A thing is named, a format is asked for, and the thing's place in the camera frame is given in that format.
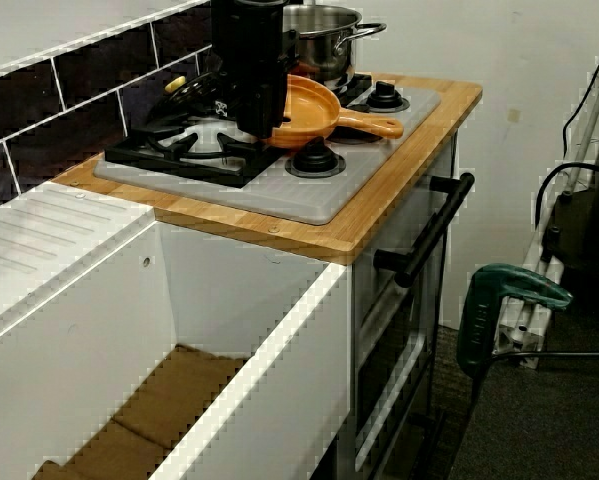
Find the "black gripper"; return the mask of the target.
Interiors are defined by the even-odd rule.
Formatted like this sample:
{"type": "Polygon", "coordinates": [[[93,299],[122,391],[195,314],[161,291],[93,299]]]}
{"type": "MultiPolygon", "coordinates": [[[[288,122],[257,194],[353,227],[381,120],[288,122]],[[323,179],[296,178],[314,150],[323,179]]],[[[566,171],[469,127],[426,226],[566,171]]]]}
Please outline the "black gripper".
{"type": "Polygon", "coordinates": [[[213,100],[217,117],[236,122],[238,128],[258,139],[268,139],[281,126],[285,109],[286,76],[298,63],[298,32],[232,30],[213,36],[213,50],[220,69],[234,81],[251,84],[235,95],[213,100]]]}

